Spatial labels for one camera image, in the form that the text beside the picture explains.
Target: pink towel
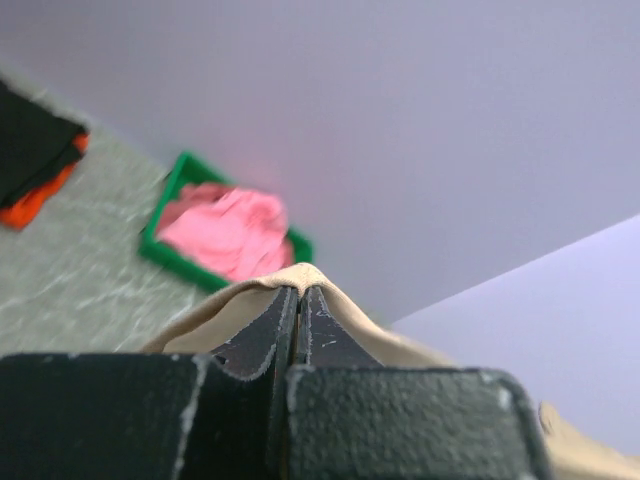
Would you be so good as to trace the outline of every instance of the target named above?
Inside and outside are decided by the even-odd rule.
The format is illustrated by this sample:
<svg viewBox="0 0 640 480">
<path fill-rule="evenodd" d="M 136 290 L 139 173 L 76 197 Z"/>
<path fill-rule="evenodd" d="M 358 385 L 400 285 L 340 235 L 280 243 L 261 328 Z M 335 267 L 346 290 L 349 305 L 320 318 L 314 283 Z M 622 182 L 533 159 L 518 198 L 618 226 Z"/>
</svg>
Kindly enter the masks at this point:
<svg viewBox="0 0 640 480">
<path fill-rule="evenodd" d="M 195 201 L 191 194 L 186 192 L 185 201 Z M 158 238 L 204 268 L 239 282 L 291 265 L 287 228 L 278 197 L 234 188 L 214 203 L 187 207 L 159 229 Z"/>
<path fill-rule="evenodd" d="M 162 210 L 160 220 L 156 232 L 175 222 L 180 215 L 189 210 L 191 207 L 202 203 L 213 203 L 220 200 L 226 193 L 235 187 L 229 185 L 221 185 L 218 183 L 203 183 L 201 185 L 187 184 L 180 190 L 178 200 L 167 203 Z"/>
</svg>

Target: white wall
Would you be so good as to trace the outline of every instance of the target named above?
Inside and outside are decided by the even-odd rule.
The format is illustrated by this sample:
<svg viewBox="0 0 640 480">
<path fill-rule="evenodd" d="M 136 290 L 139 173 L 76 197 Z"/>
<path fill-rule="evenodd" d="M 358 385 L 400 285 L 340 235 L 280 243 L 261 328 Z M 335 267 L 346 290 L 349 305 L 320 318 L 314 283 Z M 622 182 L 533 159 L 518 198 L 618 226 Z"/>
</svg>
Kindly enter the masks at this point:
<svg viewBox="0 0 640 480">
<path fill-rule="evenodd" d="M 640 455 L 640 216 L 416 312 L 395 331 L 503 368 L 595 438 Z"/>
<path fill-rule="evenodd" d="M 282 194 L 393 319 L 640 211 L 637 0 L 5 0 L 0 57 Z"/>
</svg>

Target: floor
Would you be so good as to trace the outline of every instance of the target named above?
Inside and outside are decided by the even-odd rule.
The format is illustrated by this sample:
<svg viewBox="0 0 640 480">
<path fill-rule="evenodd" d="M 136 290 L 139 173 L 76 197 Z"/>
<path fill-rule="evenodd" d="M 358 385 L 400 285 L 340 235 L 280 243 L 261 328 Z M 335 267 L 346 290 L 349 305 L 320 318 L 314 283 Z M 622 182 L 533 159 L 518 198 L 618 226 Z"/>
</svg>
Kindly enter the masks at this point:
<svg viewBox="0 0 640 480">
<path fill-rule="evenodd" d="M 30 98 L 82 118 L 3 72 Z M 133 351 L 206 296 L 136 254 L 167 170 L 91 131 L 85 159 L 36 220 L 19 233 L 0 227 L 0 354 Z"/>
</svg>

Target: tan cloth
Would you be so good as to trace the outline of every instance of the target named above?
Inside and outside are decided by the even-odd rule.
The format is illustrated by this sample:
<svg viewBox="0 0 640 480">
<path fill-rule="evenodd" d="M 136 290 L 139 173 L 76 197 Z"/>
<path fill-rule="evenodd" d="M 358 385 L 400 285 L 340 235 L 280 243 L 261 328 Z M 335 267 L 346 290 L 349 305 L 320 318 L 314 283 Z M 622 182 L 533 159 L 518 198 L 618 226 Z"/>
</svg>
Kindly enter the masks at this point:
<svg viewBox="0 0 640 480">
<path fill-rule="evenodd" d="M 302 296 L 313 285 L 322 288 L 334 318 L 383 365 L 455 365 L 436 351 L 380 328 L 317 268 L 305 263 L 220 290 L 145 345 L 143 351 L 209 352 L 260 315 L 278 287 L 296 288 Z M 539 416 L 557 480 L 640 480 L 637 459 L 585 437 L 546 403 L 541 405 Z"/>
<path fill-rule="evenodd" d="M 209 352 L 262 313 L 277 288 L 293 287 L 302 296 L 314 285 L 322 288 L 329 311 L 347 333 L 383 365 L 416 368 L 453 365 L 444 355 L 380 328 L 320 270 L 308 263 L 229 285 L 167 328 L 145 345 L 143 351 Z"/>
<path fill-rule="evenodd" d="M 580 433 L 542 403 L 540 424 L 557 480 L 640 480 L 640 462 Z"/>
</svg>

